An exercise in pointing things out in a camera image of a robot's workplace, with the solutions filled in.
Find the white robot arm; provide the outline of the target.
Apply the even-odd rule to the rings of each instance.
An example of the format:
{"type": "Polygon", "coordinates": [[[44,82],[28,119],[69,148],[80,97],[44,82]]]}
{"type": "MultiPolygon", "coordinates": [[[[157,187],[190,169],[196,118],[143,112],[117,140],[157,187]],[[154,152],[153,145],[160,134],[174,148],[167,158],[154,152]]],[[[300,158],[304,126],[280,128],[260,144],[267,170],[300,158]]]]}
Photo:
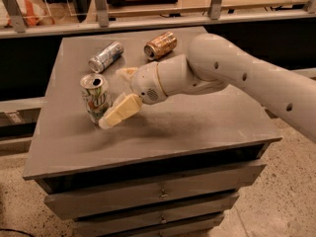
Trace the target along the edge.
{"type": "Polygon", "coordinates": [[[233,85],[298,132],[316,141],[316,81],[258,59],[213,34],[195,37],[188,52],[138,68],[120,69],[131,89],[99,120],[103,129],[177,94],[202,95],[233,85]]]}

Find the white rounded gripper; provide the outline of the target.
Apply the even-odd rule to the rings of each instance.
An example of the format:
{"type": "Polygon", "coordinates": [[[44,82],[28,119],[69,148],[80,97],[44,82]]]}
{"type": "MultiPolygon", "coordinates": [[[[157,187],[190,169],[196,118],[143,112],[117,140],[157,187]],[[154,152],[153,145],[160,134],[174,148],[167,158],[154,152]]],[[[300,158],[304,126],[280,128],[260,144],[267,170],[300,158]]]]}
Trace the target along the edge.
{"type": "Polygon", "coordinates": [[[156,61],[139,68],[118,69],[116,75],[126,82],[130,81],[130,89],[135,94],[122,93],[116,98],[113,105],[106,110],[99,120],[99,127],[102,129],[113,127],[137,114],[141,110],[142,102],[153,105],[167,99],[159,81],[156,61]]]}

